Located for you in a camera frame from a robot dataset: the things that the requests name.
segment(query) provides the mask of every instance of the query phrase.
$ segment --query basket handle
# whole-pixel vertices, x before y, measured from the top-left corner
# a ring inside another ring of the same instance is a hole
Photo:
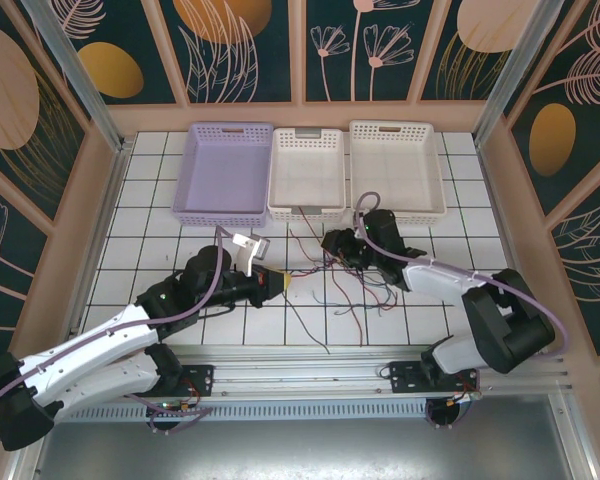
[[[291,215],[322,215],[321,207],[291,207]]]
[[[315,127],[304,127],[295,129],[296,138],[322,138],[322,129]]]

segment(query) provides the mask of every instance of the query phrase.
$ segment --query purple plastic basket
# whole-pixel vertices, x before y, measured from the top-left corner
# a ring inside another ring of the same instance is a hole
[[[191,125],[172,208],[180,223],[264,226],[272,140],[268,123]]]

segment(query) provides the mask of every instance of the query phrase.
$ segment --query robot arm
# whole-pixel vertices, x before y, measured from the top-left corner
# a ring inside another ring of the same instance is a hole
[[[328,232],[323,248],[345,266],[357,270],[377,267],[387,283],[434,296],[467,313],[471,334],[442,339],[422,354],[421,367],[432,384],[469,368],[488,366],[509,373],[555,339],[545,315],[516,296],[471,275],[440,268],[432,261],[422,265],[426,252],[404,246],[393,212],[373,210],[362,220],[370,240],[384,250],[406,258],[423,258],[418,264],[388,258],[369,247],[352,229]],[[515,270],[505,269],[493,278],[532,296]]]
[[[252,264],[255,258],[264,256],[266,239],[236,235],[234,243],[241,247],[237,263],[242,271],[231,270],[231,256],[226,251],[221,252],[220,280],[205,306],[223,306],[230,311],[236,302],[249,300],[251,305],[260,308],[264,301],[286,289],[287,275]],[[150,395],[154,391],[173,390],[181,380],[182,367],[169,347],[161,342],[195,324],[198,313],[170,323],[136,325],[135,322],[165,318],[191,309],[210,288],[217,256],[217,247],[202,248],[183,271],[153,285],[135,304],[83,335],[22,360],[10,353],[0,356],[0,389],[15,378],[38,370],[36,375],[0,398],[0,439],[5,450],[17,450],[35,442],[46,435],[55,422],[86,406],[130,393]],[[120,325],[125,324],[133,326],[120,330]],[[71,351],[77,343],[101,332],[106,335]],[[39,367],[66,351],[70,353],[48,367]]]

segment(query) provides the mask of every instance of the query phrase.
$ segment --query metal floor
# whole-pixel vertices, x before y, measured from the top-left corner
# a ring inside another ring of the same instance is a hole
[[[485,398],[452,430],[424,419],[201,422],[172,437],[143,424],[65,424],[42,480],[571,478],[545,397]]]

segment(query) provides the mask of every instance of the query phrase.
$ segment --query white plastic basket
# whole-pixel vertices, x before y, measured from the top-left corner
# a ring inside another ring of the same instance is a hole
[[[346,208],[341,130],[278,128],[273,132],[269,211],[274,220],[338,222]]]
[[[434,225],[447,213],[433,126],[428,123],[354,120],[351,146],[351,206],[368,191],[396,222]],[[373,206],[365,199],[363,209]]]

